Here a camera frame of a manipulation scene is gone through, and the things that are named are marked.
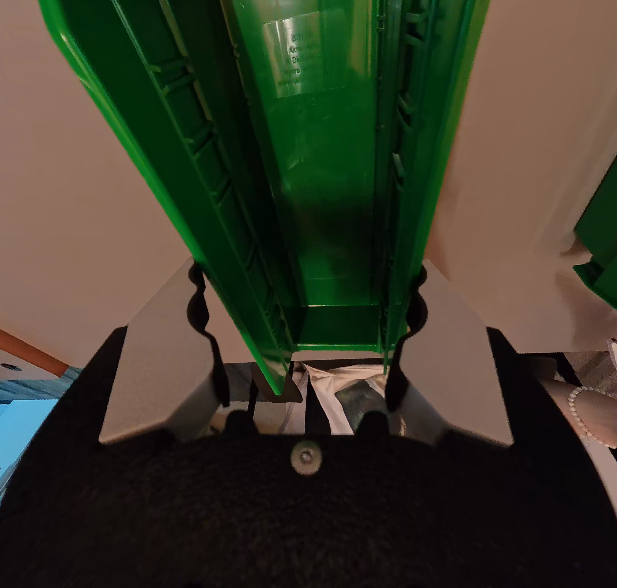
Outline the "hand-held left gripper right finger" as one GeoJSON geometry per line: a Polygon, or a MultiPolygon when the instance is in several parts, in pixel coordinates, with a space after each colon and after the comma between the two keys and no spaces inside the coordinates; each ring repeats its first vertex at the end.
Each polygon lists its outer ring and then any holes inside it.
{"type": "Polygon", "coordinates": [[[386,404],[400,435],[436,445],[448,432],[513,445],[487,328],[428,260],[412,284],[386,404]]]}

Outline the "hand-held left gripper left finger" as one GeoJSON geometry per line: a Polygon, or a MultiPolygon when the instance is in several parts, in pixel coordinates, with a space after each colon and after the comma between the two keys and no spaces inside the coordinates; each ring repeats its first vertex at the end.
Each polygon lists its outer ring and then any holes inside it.
{"type": "Polygon", "coordinates": [[[115,444],[157,430],[187,442],[230,404],[219,344],[207,330],[205,278],[188,259],[127,327],[99,434],[115,444]]]}

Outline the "green plastic bin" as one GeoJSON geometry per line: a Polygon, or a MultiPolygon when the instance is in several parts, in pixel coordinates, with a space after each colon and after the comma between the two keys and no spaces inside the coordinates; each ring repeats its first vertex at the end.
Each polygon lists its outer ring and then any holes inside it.
{"type": "Polygon", "coordinates": [[[389,367],[490,0],[38,2],[275,395],[389,367]]]}
{"type": "Polygon", "coordinates": [[[591,292],[616,308],[616,159],[575,226],[590,252],[585,264],[573,267],[591,292]]]}

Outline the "person's right forearm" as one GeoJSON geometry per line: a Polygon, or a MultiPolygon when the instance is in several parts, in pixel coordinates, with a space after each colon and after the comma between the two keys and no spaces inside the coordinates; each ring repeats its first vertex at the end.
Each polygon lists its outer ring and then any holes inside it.
{"type": "Polygon", "coordinates": [[[616,450],[616,395],[589,386],[540,378],[577,435],[616,450]]]}

